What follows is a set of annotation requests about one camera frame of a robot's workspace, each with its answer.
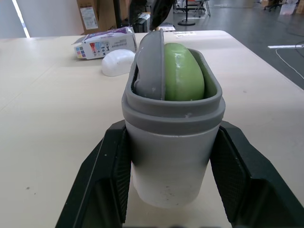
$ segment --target chair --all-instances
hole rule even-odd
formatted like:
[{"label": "chair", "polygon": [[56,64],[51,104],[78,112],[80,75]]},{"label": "chair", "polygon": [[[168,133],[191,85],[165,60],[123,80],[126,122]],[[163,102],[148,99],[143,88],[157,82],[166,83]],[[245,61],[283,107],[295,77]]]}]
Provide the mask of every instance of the chair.
[{"label": "chair", "polygon": [[265,6],[265,7],[264,7],[264,10],[266,10],[266,8],[269,8],[268,11],[271,12],[271,9],[273,9],[273,8],[276,9],[278,6],[279,6],[279,7],[282,6],[282,4],[280,3],[280,0],[273,0],[273,4],[270,5],[270,6]]},{"label": "chair", "polygon": [[194,10],[194,12],[195,12],[194,17],[196,16],[196,14],[199,12],[200,9],[203,9],[205,11],[205,8],[203,7],[204,3],[206,5],[208,16],[209,17],[211,16],[208,1],[209,0],[195,0],[195,2],[198,2],[198,5],[196,6],[196,8]]}]

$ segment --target table surface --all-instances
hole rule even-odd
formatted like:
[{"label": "table surface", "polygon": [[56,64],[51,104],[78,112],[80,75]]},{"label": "table surface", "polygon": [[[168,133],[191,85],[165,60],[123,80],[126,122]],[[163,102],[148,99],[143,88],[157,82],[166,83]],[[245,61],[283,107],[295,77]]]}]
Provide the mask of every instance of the table surface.
[{"label": "table surface", "polygon": [[[0,40],[0,227],[53,228],[81,163],[123,119],[128,75],[106,77],[100,59],[77,60],[77,38]],[[303,205],[303,90],[226,32],[165,33],[165,42],[205,56],[223,89],[224,120],[273,163]],[[198,198],[181,209],[149,206],[130,185],[126,225],[172,224],[230,227],[210,165]]]}]

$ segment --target wall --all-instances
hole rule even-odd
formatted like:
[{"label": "wall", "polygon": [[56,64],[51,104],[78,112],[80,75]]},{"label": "wall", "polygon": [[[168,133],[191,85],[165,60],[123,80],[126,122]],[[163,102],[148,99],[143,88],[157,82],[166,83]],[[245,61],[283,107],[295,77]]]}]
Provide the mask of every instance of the wall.
[{"label": "wall", "polygon": [[0,38],[20,38],[25,33],[11,0],[0,0]]},{"label": "wall", "polygon": [[76,0],[17,0],[31,37],[81,35]]}]

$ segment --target box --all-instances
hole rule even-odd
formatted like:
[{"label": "box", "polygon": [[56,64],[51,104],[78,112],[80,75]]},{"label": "box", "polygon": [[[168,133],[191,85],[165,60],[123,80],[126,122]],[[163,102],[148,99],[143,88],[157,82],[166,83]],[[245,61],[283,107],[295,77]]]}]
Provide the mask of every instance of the box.
[{"label": "box", "polygon": [[297,0],[287,0],[287,3],[282,5],[280,15],[292,15],[296,7]]},{"label": "box", "polygon": [[128,49],[136,52],[136,40],[130,27],[118,28],[106,32],[89,34],[79,38],[74,44],[77,58],[103,58],[106,54],[117,49]]},{"label": "box", "polygon": [[[77,0],[85,34],[116,28],[113,0]],[[121,18],[128,17],[129,0],[120,0]]]},{"label": "box", "polygon": [[300,0],[296,13],[304,14],[304,0]]},{"label": "box", "polygon": [[272,0],[262,0],[262,6],[266,7],[266,6],[271,6],[273,4]]}]

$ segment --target paper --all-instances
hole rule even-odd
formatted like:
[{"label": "paper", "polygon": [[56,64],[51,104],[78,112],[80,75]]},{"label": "paper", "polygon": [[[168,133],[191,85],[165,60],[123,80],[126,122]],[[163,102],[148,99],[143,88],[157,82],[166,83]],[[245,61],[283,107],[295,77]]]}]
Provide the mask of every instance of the paper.
[{"label": "paper", "polygon": [[80,12],[84,20],[86,30],[98,28],[93,7],[80,8]]}]

